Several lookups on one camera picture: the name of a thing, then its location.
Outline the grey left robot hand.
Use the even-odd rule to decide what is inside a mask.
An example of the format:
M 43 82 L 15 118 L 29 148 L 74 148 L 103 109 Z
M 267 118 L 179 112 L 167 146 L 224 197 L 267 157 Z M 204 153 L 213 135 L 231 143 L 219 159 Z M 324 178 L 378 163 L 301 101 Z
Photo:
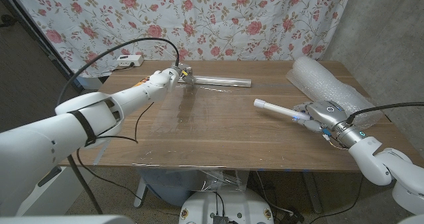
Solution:
M 187 84 L 193 85 L 195 83 L 195 77 L 193 75 L 193 69 L 187 64 L 178 64 L 178 71 L 180 72 L 179 82 L 185 82 Z

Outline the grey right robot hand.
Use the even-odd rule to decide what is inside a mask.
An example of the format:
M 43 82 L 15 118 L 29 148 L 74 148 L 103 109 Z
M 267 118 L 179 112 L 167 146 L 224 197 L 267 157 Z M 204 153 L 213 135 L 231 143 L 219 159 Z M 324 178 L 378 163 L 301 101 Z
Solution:
M 309 101 L 296 105 L 294 110 L 308 114 L 323 129 L 327 129 L 343 148 L 350 148 L 367 137 L 357 126 L 346 122 L 348 116 L 345 110 L 334 101 Z

